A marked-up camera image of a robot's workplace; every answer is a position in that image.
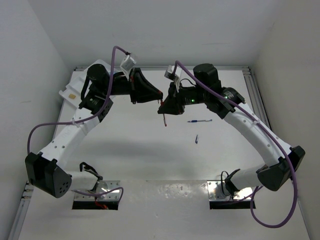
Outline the red pen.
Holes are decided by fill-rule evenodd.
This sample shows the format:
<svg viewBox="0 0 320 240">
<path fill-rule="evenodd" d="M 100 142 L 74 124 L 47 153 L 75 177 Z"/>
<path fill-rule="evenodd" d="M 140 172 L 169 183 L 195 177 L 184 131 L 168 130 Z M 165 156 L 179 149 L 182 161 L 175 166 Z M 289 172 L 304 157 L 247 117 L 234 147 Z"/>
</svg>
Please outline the red pen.
<svg viewBox="0 0 320 240">
<path fill-rule="evenodd" d="M 163 103 L 164 103 L 164 102 L 163 102 L 163 100 L 161 100 L 161 101 L 160 101 L 160 106 L 161 106 L 161 107 L 163 106 Z M 167 121 L 166 121 L 165 114 L 163 113 L 163 114 L 162 114 L 162 116 L 163 116 L 163 123 L 164 123 L 164 126 L 165 126 L 165 127 L 167 127 Z"/>
</svg>

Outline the yellow eraser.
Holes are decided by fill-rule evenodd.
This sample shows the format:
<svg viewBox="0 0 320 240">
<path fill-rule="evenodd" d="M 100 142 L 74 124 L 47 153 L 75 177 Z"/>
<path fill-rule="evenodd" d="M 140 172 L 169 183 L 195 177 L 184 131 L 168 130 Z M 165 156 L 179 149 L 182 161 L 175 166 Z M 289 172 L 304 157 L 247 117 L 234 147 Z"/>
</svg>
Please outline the yellow eraser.
<svg viewBox="0 0 320 240">
<path fill-rule="evenodd" d="M 70 99 L 75 99 L 75 98 L 76 98 L 76 96 L 75 96 L 74 94 L 70 94 L 68 97 L 69 97 Z"/>
</svg>

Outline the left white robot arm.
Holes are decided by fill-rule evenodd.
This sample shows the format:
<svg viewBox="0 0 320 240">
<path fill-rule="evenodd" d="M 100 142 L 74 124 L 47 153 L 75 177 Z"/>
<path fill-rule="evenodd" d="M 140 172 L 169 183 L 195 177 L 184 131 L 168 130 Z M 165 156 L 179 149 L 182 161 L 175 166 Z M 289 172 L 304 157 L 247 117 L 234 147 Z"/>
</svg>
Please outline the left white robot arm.
<svg viewBox="0 0 320 240">
<path fill-rule="evenodd" d="M 133 104 L 160 101 L 163 93 L 154 87 L 140 68 L 109 74 L 104 65 L 96 63 L 86 72 L 81 102 L 72 117 L 71 124 L 39 153 L 30 152 L 25 158 L 29 182 L 49 195 L 60 198 L 68 191 L 85 191 L 87 196 L 96 195 L 103 177 L 85 162 L 79 171 L 65 171 L 72 153 L 87 134 L 100 124 L 109 113 L 113 101 L 107 97 L 128 95 Z"/>
</svg>

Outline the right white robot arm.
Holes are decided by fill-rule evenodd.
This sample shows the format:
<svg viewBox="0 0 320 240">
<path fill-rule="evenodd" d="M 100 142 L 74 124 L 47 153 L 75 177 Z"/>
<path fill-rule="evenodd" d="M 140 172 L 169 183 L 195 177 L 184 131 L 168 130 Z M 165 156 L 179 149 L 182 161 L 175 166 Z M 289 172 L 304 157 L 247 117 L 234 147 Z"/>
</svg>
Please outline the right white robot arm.
<svg viewBox="0 0 320 240">
<path fill-rule="evenodd" d="M 168 96 L 159 114 L 181 115 L 185 106 L 205 104 L 207 109 L 233 126 L 260 154 L 263 164 L 234 170 L 224 181 L 230 195 L 248 187 L 277 191 L 295 172 L 306 152 L 281 140 L 255 115 L 245 98 L 234 88 L 224 87 L 217 69 L 210 63 L 193 68 L 196 84 L 185 87 L 177 66 L 169 66 L 164 76 L 171 80 Z"/>
</svg>

